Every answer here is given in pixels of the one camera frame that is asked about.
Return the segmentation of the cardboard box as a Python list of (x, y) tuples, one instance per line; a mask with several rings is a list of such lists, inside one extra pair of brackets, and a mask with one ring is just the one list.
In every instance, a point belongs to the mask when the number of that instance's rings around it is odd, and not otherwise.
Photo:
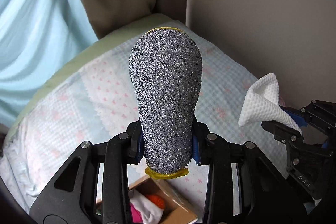
[(143, 176), (129, 185), (134, 223), (196, 223), (193, 206), (165, 180)]

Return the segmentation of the magenta and white cloth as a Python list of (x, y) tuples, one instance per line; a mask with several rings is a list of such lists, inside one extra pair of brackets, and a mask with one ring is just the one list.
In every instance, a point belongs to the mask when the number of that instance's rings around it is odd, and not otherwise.
[(151, 201), (149, 201), (143, 194), (136, 190), (130, 193), (130, 207), (131, 216), (134, 223), (159, 223), (163, 211)]

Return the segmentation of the white embossed paper towel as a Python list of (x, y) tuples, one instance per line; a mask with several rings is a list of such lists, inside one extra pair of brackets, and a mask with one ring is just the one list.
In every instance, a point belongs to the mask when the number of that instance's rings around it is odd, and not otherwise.
[(252, 122), (276, 121), (291, 129), (302, 131), (294, 119), (280, 108), (279, 85), (276, 75), (268, 73), (252, 84), (244, 98), (238, 125)]

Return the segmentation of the floral checkered bed sheet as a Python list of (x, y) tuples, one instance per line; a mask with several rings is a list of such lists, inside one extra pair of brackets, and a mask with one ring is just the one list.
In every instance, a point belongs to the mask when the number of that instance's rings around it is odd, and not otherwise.
[[(256, 143), (285, 174), (285, 147), (259, 123), (238, 125), (245, 94), (256, 81), (255, 76), (182, 23), (172, 20), (159, 27), (187, 32), (201, 52), (203, 75), (195, 108), (197, 120), (229, 142)], [(25, 211), (83, 141), (108, 141), (138, 119), (128, 61), (141, 35), (103, 53), (68, 77), (37, 102), (21, 120), (13, 139), (5, 141), (1, 178)]]

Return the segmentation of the orange pompom toy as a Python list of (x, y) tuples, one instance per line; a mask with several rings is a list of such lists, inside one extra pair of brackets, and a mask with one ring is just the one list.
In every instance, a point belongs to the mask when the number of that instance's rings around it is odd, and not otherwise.
[(146, 194), (145, 197), (160, 209), (165, 209), (165, 200), (156, 194)]

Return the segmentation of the silver yellow scrub sponge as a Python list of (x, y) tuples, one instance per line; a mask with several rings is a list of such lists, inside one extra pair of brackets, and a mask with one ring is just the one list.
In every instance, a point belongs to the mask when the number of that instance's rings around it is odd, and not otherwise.
[(175, 27), (149, 30), (131, 49), (129, 76), (141, 121), (145, 172), (154, 179), (189, 172), (202, 70), (198, 46)]

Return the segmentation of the green mattress cover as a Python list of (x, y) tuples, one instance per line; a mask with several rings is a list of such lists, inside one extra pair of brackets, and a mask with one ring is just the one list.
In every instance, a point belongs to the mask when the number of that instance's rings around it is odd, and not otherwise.
[(112, 31), (107, 36), (96, 41), (87, 49), (80, 52), (76, 57), (68, 61), (68, 63), (60, 68), (49, 80), (45, 82), (45, 84), (41, 88), (36, 91), (32, 99), (21, 111), (14, 124), (9, 129), (5, 141), (11, 141), (11, 139), (13, 139), (21, 120), (25, 117), (25, 115), (27, 115), (27, 113), (33, 110), (37, 102), (45, 98), (45, 96), (53, 91), (54, 88), (63, 83), (66, 79), (68, 79), (68, 77), (70, 77), (81, 67), (86, 65), (86, 63), (94, 60), (95, 58), (101, 56), (103, 53), (108, 52), (109, 50), (117, 47), (118, 45), (124, 43), (129, 39), (132, 39), (152, 28), (161, 26), (171, 21), (171, 18), (163, 14), (153, 14), (150, 16), (146, 16), (117, 30)]

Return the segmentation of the light blue hanging sheet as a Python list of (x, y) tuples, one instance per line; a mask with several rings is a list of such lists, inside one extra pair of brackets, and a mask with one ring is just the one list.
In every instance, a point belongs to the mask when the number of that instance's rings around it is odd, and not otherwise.
[(1, 0), (1, 123), (96, 39), (80, 0)]

